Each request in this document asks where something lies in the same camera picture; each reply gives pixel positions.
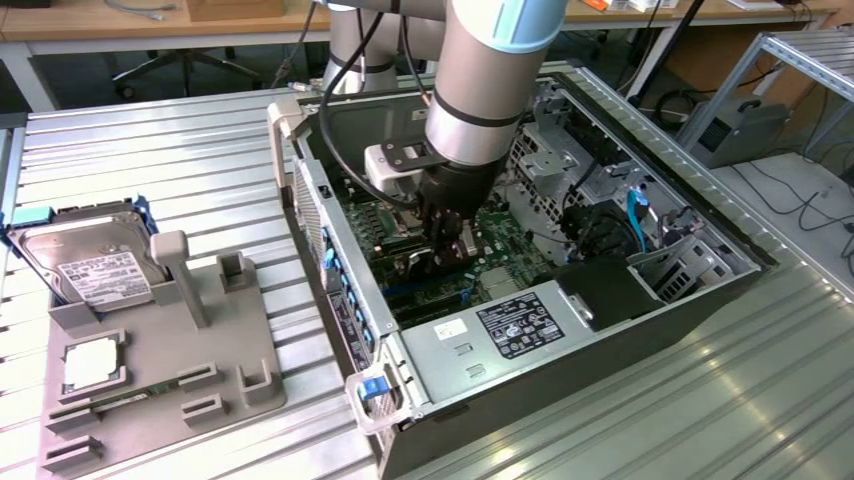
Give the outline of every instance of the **computer chassis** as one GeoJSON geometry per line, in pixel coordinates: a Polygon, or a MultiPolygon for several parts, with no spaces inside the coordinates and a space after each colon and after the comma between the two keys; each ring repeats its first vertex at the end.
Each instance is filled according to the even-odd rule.
{"type": "MultiPolygon", "coordinates": [[[[340,96],[328,108],[339,150],[358,170],[366,147],[387,141],[390,132],[423,135],[424,109],[411,89],[340,96]]],[[[538,79],[495,202],[523,231],[546,232],[529,238],[557,273],[404,328],[350,223],[344,207],[354,200],[342,193],[350,183],[315,133],[316,112],[316,98],[270,107],[276,180],[347,396],[362,431],[374,435],[383,478],[400,476],[671,346],[775,265],[591,95],[562,73],[547,74],[538,79]],[[579,122],[597,132],[586,142],[571,134],[579,122]],[[597,150],[597,158],[591,141],[609,146],[597,150]],[[283,152],[294,154],[292,162],[282,160],[283,152]],[[558,169],[555,160],[563,162],[558,169]],[[593,174],[579,186],[589,168],[593,174]],[[606,202],[627,212],[630,192],[641,189],[659,212],[639,224],[649,249],[617,266],[590,251],[583,258],[579,239],[567,234],[569,212],[606,202]],[[690,219],[678,220],[686,211],[690,219]],[[671,232],[681,237],[667,240],[671,232]],[[569,249],[558,248],[554,236],[566,238],[569,249]],[[619,281],[610,285],[614,278],[619,281]],[[609,303],[630,308],[614,310],[609,303]],[[537,328],[515,320],[519,312],[537,317],[537,328]],[[517,341],[527,328],[537,337],[546,327],[534,348],[517,341]],[[507,348],[514,342],[518,353],[507,348]]]]}

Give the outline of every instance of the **power supply label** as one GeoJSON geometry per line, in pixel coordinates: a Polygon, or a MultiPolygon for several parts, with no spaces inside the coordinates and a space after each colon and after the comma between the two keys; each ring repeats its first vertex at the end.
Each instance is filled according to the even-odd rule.
{"type": "Polygon", "coordinates": [[[90,305],[151,293],[146,274],[131,252],[90,258],[58,267],[90,305]]]}
{"type": "Polygon", "coordinates": [[[478,311],[498,351],[507,359],[563,338],[563,331],[534,292],[478,311]]]}

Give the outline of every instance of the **hard drive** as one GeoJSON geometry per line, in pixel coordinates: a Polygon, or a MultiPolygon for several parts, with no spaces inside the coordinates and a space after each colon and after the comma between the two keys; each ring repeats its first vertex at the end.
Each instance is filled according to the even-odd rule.
{"type": "Polygon", "coordinates": [[[4,236],[60,303],[108,312],[152,299],[168,280],[150,251],[156,233],[144,199],[64,209],[19,208],[4,236]]]}

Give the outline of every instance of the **motherboard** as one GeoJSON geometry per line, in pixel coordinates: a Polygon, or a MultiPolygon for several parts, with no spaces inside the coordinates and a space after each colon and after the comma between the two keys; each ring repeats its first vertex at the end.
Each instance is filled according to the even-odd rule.
{"type": "Polygon", "coordinates": [[[527,288],[554,264],[531,243],[498,192],[475,218],[482,255],[453,274],[408,281],[410,256],[428,249],[415,211],[358,196],[343,203],[376,283],[395,319],[411,328],[527,288]]]}

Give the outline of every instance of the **black wire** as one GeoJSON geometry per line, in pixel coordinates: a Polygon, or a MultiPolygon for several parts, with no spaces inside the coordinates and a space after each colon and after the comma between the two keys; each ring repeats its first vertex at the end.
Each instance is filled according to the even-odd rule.
{"type": "MultiPolygon", "coordinates": [[[[813,202],[813,200],[815,199],[817,196],[818,196],[818,192],[815,192],[810,196],[810,198],[806,200],[805,207],[810,205],[810,202],[813,202]]],[[[842,223],[843,224],[847,219],[854,218],[854,214],[846,215],[845,217],[839,217],[839,218],[833,218],[831,217],[830,221],[827,221],[827,222],[825,222],[825,223],[822,223],[819,225],[815,225],[814,227],[805,227],[803,226],[803,212],[806,212],[806,208],[803,210],[801,210],[801,214],[798,215],[798,227],[801,227],[801,230],[803,230],[805,232],[814,232],[815,230],[821,230],[822,228],[829,227],[830,225],[834,225],[837,223],[842,223]]]]}
{"type": "Polygon", "coordinates": [[[569,240],[561,240],[559,238],[555,237],[550,237],[549,235],[546,235],[545,233],[537,232],[534,230],[529,230],[529,232],[531,232],[533,235],[537,235],[541,238],[545,238],[546,240],[551,240],[553,242],[558,242],[562,245],[566,245],[567,243],[570,243],[569,240]]]}
{"type": "Polygon", "coordinates": [[[842,141],[842,142],[834,143],[834,144],[830,146],[830,148],[829,148],[827,150],[825,150],[825,153],[822,153],[822,157],[821,157],[821,159],[818,160],[818,164],[819,164],[819,165],[823,165],[823,164],[825,164],[825,160],[827,160],[827,155],[830,155],[830,152],[833,152],[837,148],[839,148],[839,147],[841,147],[841,146],[843,146],[843,145],[854,145],[854,140],[845,140],[845,141],[842,141]]]}
{"type": "MultiPolygon", "coordinates": [[[[739,83],[735,86],[735,88],[746,87],[747,85],[751,85],[751,84],[757,83],[758,81],[763,80],[765,77],[771,75],[781,68],[782,68],[782,63],[778,64],[774,68],[771,68],[771,70],[769,70],[767,72],[762,73],[759,76],[757,76],[757,77],[751,78],[750,80],[746,80],[742,83],[739,83]]],[[[682,126],[682,124],[685,123],[683,121],[674,122],[673,120],[665,119],[665,107],[667,105],[667,102],[670,102],[671,100],[674,100],[677,98],[682,98],[682,99],[687,100],[689,112],[690,112],[691,110],[694,110],[694,107],[699,103],[699,101],[697,100],[697,98],[694,98],[693,95],[715,93],[718,90],[719,90],[719,87],[715,88],[715,89],[711,89],[711,90],[694,90],[693,88],[681,88],[681,89],[670,90],[670,91],[665,92],[662,94],[662,96],[658,98],[658,102],[655,102],[655,108],[653,109],[653,119],[665,128],[669,128],[669,129],[679,128],[682,126]]]]}
{"type": "Polygon", "coordinates": [[[597,169],[597,165],[598,165],[597,161],[593,160],[590,162],[590,166],[587,167],[587,170],[585,170],[585,173],[582,173],[582,176],[578,179],[578,181],[570,186],[570,188],[566,189],[566,195],[563,195],[563,201],[561,202],[561,208],[563,210],[566,210],[566,202],[570,199],[570,196],[578,191],[579,187],[585,184],[585,182],[590,178],[590,175],[593,175],[593,172],[597,169]]]}
{"type": "MultiPolygon", "coordinates": [[[[653,8],[653,14],[650,15],[650,20],[649,22],[646,22],[646,27],[643,27],[643,32],[647,32],[649,35],[646,37],[647,40],[647,46],[643,47],[643,51],[647,52],[647,50],[651,48],[654,40],[653,40],[653,34],[650,32],[650,27],[653,26],[653,20],[655,19],[655,14],[658,13],[658,7],[661,7],[662,5],[662,0],[658,0],[655,2],[655,8],[653,8]]],[[[623,66],[623,70],[619,72],[619,77],[617,77],[617,84],[614,85],[614,88],[617,88],[619,90],[621,85],[623,84],[623,75],[626,74],[626,71],[629,70],[629,67],[631,66],[631,56],[638,52],[638,45],[641,44],[641,42],[635,43],[635,45],[633,46],[631,50],[629,51],[629,59],[626,59],[626,65],[623,66]]]]}
{"type": "Polygon", "coordinates": [[[320,123],[320,136],[323,137],[323,141],[326,142],[326,146],[330,149],[330,153],[332,154],[332,157],[335,158],[338,165],[342,167],[344,172],[347,172],[347,175],[350,175],[350,178],[352,179],[352,181],[356,182],[356,184],[364,189],[364,191],[368,192],[378,199],[380,199],[383,202],[394,205],[395,207],[403,208],[403,209],[411,209],[418,206],[415,202],[404,202],[403,200],[399,200],[392,196],[387,195],[383,191],[380,191],[376,187],[374,187],[374,185],[371,185],[370,182],[366,182],[362,176],[350,167],[350,165],[344,161],[344,157],[338,151],[335,142],[332,141],[332,131],[330,129],[328,104],[330,104],[330,98],[332,97],[332,92],[335,91],[338,84],[344,78],[344,75],[347,75],[347,72],[350,71],[354,64],[356,63],[359,56],[364,53],[364,48],[368,42],[371,41],[371,38],[374,37],[374,32],[376,32],[376,28],[379,27],[379,22],[382,21],[382,19],[383,19],[383,13],[379,12],[376,14],[376,17],[374,18],[374,23],[368,28],[366,36],[359,42],[359,47],[352,52],[352,55],[350,56],[350,59],[347,59],[347,63],[344,63],[344,66],[342,67],[342,69],[335,74],[335,77],[332,78],[332,81],[330,82],[330,85],[327,86],[326,91],[323,92],[323,97],[320,97],[320,108],[318,109],[318,118],[320,123]]]}
{"type": "Polygon", "coordinates": [[[803,7],[807,14],[810,15],[810,17],[807,18],[807,23],[813,23],[813,9],[810,8],[810,6],[806,4],[803,0],[801,0],[801,6],[803,7]]]}
{"type": "MultiPolygon", "coordinates": [[[[364,24],[362,23],[362,9],[356,8],[356,26],[359,27],[359,42],[364,42],[364,24]]],[[[362,93],[364,91],[364,84],[367,83],[367,73],[363,71],[360,77],[366,78],[362,82],[359,82],[359,90],[356,93],[362,93]]]]}
{"type": "Polygon", "coordinates": [[[279,68],[276,69],[276,74],[272,78],[272,83],[270,84],[270,88],[276,88],[279,81],[287,76],[287,73],[291,70],[291,65],[294,65],[294,59],[296,58],[296,53],[303,46],[303,42],[306,41],[306,35],[308,34],[308,27],[311,26],[311,19],[315,16],[315,9],[318,8],[318,2],[311,2],[308,6],[308,13],[306,14],[306,23],[303,23],[303,30],[299,32],[299,39],[296,40],[296,45],[294,45],[294,50],[287,58],[282,61],[279,68]]]}
{"type": "Polygon", "coordinates": [[[798,200],[801,200],[802,205],[807,205],[813,210],[815,210],[826,219],[831,220],[835,217],[831,217],[830,215],[827,215],[825,212],[822,212],[818,208],[815,208],[813,205],[809,205],[807,200],[801,196],[801,194],[798,193],[798,191],[795,190],[795,187],[791,186],[791,183],[786,182],[785,180],[779,179],[778,177],[775,177],[774,175],[771,175],[769,172],[766,172],[765,170],[762,170],[759,168],[759,166],[753,163],[753,162],[747,162],[747,165],[750,165],[762,175],[765,175],[767,178],[770,178],[771,180],[774,180],[777,183],[779,183],[781,185],[783,185],[789,191],[791,192],[791,194],[798,198],[798,200]]]}
{"type": "Polygon", "coordinates": [[[738,168],[735,168],[735,165],[730,165],[730,168],[733,170],[735,170],[735,173],[738,174],[738,176],[742,177],[742,180],[745,181],[745,183],[747,184],[750,189],[754,191],[754,193],[758,195],[759,200],[762,200],[762,203],[765,203],[766,207],[769,207],[769,209],[774,213],[777,213],[778,215],[789,215],[790,213],[797,212],[798,210],[801,210],[805,207],[806,202],[801,202],[801,205],[798,205],[791,210],[778,210],[777,207],[774,207],[774,205],[771,205],[771,202],[769,202],[767,198],[765,198],[765,195],[762,195],[762,193],[759,192],[759,190],[757,189],[754,184],[750,183],[750,180],[747,180],[747,177],[745,177],[745,174],[741,172],[741,170],[738,170],[738,168]]]}
{"type": "Polygon", "coordinates": [[[791,184],[786,183],[783,180],[781,180],[779,178],[774,177],[773,175],[770,175],[769,173],[766,173],[762,169],[759,169],[759,167],[757,167],[757,165],[754,165],[751,162],[749,162],[749,164],[759,171],[759,173],[762,173],[766,177],[771,178],[773,180],[777,180],[779,183],[782,183],[795,194],[795,197],[798,198],[798,200],[801,200],[801,205],[798,205],[795,208],[793,208],[791,210],[779,210],[777,207],[774,207],[774,205],[771,205],[771,202],[769,202],[767,198],[765,197],[765,195],[762,195],[762,193],[759,192],[759,190],[757,189],[757,187],[754,186],[754,184],[750,182],[750,180],[747,180],[747,177],[745,177],[745,175],[742,174],[742,172],[738,170],[738,168],[735,168],[735,166],[733,165],[730,168],[733,168],[733,170],[735,170],[735,173],[738,174],[738,176],[742,178],[742,180],[745,181],[745,183],[747,184],[747,186],[750,187],[750,189],[754,191],[754,193],[758,195],[759,199],[762,200],[762,202],[765,203],[765,205],[769,207],[769,209],[777,213],[778,215],[789,215],[790,213],[797,212],[798,210],[801,210],[801,213],[798,215],[798,227],[801,228],[801,230],[803,230],[805,232],[813,232],[815,230],[821,230],[825,227],[829,227],[830,225],[834,225],[837,223],[846,223],[846,220],[854,218],[854,214],[846,215],[843,217],[831,217],[830,215],[827,215],[822,210],[819,210],[814,205],[811,205],[813,200],[815,199],[815,197],[818,196],[819,192],[813,193],[813,195],[810,195],[810,198],[807,198],[806,200],[803,199],[803,197],[798,194],[798,192],[794,190],[794,188],[791,187],[791,184]],[[813,209],[815,212],[818,212],[826,219],[827,221],[819,225],[815,225],[813,227],[806,227],[803,225],[803,214],[806,212],[807,209],[813,209]]]}
{"type": "Polygon", "coordinates": [[[806,139],[806,142],[803,144],[803,148],[801,149],[801,160],[803,160],[806,163],[815,163],[813,160],[806,158],[806,150],[810,147],[810,144],[813,143],[813,138],[815,137],[815,132],[818,131],[818,127],[822,124],[823,120],[825,120],[825,112],[827,110],[827,100],[830,99],[830,89],[826,88],[825,89],[825,98],[822,100],[822,109],[818,112],[818,119],[815,120],[815,125],[813,125],[813,131],[810,132],[810,137],[806,139]]]}
{"type": "Polygon", "coordinates": [[[412,61],[412,49],[410,48],[410,19],[408,17],[400,17],[400,37],[403,43],[403,53],[406,56],[406,63],[415,79],[415,85],[418,85],[418,91],[422,93],[422,100],[424,105],[430,106],[430,96],[427,95],[427,89],[422,83],[422,77],[415,69],[415,62],[412,61]]]}
{"type": "Polygon", "coordinates": [[[789,10],[791,12],[791,21],[797,22],[798,21],[798,11],[795,10],[794,7],[790,7],[785,3],[782,5],[783,5],[783,7],[786,7],[786,10],[789,10]]]}

